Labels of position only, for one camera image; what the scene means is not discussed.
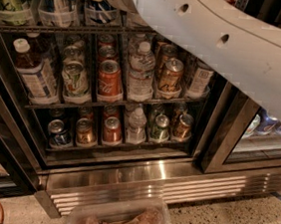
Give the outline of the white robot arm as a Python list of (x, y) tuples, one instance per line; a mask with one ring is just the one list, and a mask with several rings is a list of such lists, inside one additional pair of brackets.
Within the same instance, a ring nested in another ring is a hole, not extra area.
[(108, 0), (217, 71), (281, 120), (281, 29), (224, 0)]

